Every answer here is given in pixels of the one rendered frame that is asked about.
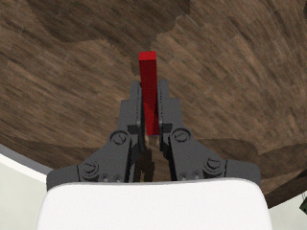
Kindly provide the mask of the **red rod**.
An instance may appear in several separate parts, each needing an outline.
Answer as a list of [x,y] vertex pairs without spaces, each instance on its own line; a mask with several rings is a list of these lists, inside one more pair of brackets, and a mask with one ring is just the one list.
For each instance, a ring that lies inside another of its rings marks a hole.
[[159,135],[155,51],[139,52],[139,69],[147,135]]

